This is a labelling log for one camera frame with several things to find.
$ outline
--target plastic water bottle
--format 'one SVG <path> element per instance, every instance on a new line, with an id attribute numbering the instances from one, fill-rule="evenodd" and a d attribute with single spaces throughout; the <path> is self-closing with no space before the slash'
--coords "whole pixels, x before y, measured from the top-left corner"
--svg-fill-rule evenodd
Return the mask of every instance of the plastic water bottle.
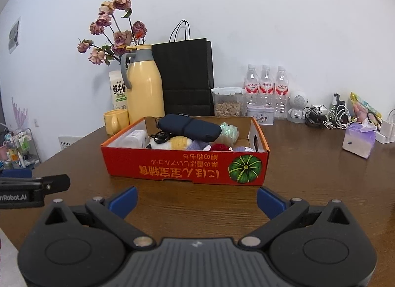
<path id="1" fill-rule="evenodd" d="M 247 104 L 257 104 L 259 94 L 259 77 L 254 65 L 248 64 L 247 75 L 244 79 L 244 88 L 247 91 L 245 95 Z"/>
<path id="2" fill-rule="evenodd" d="M 276 119 L 285 119 L 287 117 L 286 104 L 288 94 L 288 76 L 285 73 L 285 68 L 278 67 L 278 72 L 275 80 L 275 100 L 276 100 Z"/>
<path id="3" fill-rule="evenodd" d="M 274 83 L 270 76 L 270 66 L 262 65 L 262 75 L 259 79 L 259 93 L 262 105 L 272 106 L 273 92 Z"/>

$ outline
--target white container lid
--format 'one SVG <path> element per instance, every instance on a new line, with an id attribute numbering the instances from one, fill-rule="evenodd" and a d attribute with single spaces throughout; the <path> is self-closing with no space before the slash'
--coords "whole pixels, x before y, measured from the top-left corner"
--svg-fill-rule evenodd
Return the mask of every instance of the white container lid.
<path id="1" fill-rule="evenodd" d="M 249 112 L 265 112 L 265 113 L 274 113 L 274 108 L 271 106 L 263 106 L 263 105 L 253 105 L 248 104 L 247 110 Z"/>
<path id="2" fill-rule="evenodd" d="M 246 89 L 242 87 L 216 87 L 211 89 L 211 93 L 216 95 L 246 94 Z"/>

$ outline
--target gray ribbed plate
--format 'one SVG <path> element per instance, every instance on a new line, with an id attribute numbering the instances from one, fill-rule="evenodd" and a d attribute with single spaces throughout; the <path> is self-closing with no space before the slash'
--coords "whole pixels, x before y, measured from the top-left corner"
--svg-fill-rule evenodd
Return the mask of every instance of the gray ribbed plate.
<path id="1" fill-rule="evenodd" d="M 105 287 L 291 287 L 262 254 L 237 248 L 230 238 L 163 239 L 137 251 Z"/>

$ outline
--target milk carton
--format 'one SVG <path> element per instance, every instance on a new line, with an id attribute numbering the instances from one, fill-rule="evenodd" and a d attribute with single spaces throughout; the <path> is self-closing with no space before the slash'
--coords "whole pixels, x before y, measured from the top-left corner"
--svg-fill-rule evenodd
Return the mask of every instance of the milk carton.
<path id="1" fill-rule="evenodd" d="M 127 109 L 126 86 L 122 79 L 121 71 L 111 71 L 108 75 L 110 76 L 114 109 Z"/>

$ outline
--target navy blue pouch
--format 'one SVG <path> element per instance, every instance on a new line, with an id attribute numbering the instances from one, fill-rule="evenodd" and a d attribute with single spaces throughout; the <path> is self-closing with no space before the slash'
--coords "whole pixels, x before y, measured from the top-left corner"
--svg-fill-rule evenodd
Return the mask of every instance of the navy blue pouch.
<path id="1" fill-rule="evenodd" d="M 177 136 L 186 136 L 192 140 L 204 142 L 214 142 L 222 131 L 221 127 L 215 123 L 178 114 L 167 114 L 159 119 L 158 128 Z"/>

